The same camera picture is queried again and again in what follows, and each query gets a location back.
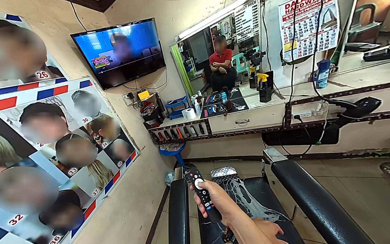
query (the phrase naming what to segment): white circular button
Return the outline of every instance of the white circular button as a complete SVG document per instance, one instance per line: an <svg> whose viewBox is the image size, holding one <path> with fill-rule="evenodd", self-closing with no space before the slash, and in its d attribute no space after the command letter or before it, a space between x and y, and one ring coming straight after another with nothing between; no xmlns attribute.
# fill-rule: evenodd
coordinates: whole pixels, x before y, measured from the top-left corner
<svg viewBox="0 0 390 244"><path fill-rule="evenodd" d="M196 179L196 180L195 180L195 187L197 187L198 190L201 190L202 188L198 186L198 183L199 183L199 182L203 182L203 180L200 179L200 178Z"/></svg>

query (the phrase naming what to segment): tile floor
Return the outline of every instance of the tile floor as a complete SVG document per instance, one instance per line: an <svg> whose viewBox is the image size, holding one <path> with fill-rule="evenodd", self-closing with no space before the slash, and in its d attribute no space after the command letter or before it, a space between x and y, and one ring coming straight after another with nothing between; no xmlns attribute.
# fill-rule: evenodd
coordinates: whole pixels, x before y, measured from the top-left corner
<svg viewBox="0 0 390 244"><path fill-rule="evenodd" d="M317 179L360 225L376 244L390 244L390 183L379 165L390 158L300 160L301 166ZM261 163L255 161L220 161L195 163L205 179L210 170L233 166L242 178L261 175ZM297 204L284 186L266 170L275 195L289 216ZM200 244L197 206L189 201L190 236L192 244ZM326 243L299 207L293 223L306 244ZM152 244L168 244L168 199L160 216Z"/></svg>

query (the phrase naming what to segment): flat screen tv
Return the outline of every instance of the flat screen tv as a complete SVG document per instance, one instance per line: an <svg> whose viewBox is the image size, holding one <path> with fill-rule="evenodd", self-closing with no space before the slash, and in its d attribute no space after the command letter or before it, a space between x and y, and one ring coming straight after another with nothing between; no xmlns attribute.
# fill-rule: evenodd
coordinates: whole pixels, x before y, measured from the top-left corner
<svg viewBox="0 0 390 244"><path fill-rule="evenodd" d="M165 67L154 18L70 36L103 89Z"/></svg>

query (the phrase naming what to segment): diamond plate footrest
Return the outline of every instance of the diamond plate footrest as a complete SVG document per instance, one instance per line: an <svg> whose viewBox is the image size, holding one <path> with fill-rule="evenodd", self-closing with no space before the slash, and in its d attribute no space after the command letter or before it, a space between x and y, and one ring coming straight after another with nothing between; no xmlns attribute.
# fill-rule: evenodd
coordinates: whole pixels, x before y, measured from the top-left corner
<svg viewBox="0 0 390 244"><path fill-rule="evenodd" d="M236 172L236 169L231 166L213 169L210 173L211 180L216 183L233 179L240 179L239 175Z"/></svg>

